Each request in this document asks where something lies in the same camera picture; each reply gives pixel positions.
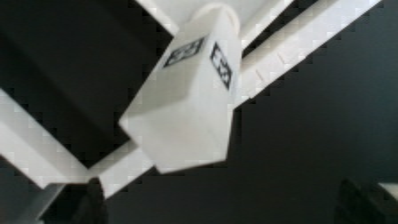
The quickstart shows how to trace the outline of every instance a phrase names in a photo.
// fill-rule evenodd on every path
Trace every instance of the black background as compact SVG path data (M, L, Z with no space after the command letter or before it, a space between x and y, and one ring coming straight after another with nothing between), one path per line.
M395 12L385 0L236 109L227 162L150 170L109 198L111 224L328 224L340 179L398 183ZM0 87L86 166L127 140L115 121L168 41L132 2L0 1ZM6 220L38 189L0 167Z

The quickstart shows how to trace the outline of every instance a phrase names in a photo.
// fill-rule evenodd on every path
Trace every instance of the printed label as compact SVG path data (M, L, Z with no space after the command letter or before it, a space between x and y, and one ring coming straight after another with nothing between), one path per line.
M227 65L227 58L221 54L220 47L218 47L216 43L214 43L209 59L211 59L211 62L212 62L214 70L216 70L218 75L220 75L221 83L223 83L225 88L228 90L230 79L232 79L232 70L230 70L230 67Z
M163 68L173 65L179 61L182 61L182 59L189 58L198 53L202 42L204 37L172 51Z

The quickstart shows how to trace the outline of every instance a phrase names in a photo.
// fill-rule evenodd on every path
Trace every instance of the black object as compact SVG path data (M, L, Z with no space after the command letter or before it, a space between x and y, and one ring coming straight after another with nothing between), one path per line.
M378 184L342 180L333 224L398 224L398 201Z
M65 186L38 218L44 224L106 224L106 207L99 179Z
M86 184L51 184L10 224L106 224L106 220L102 189L93 178Z

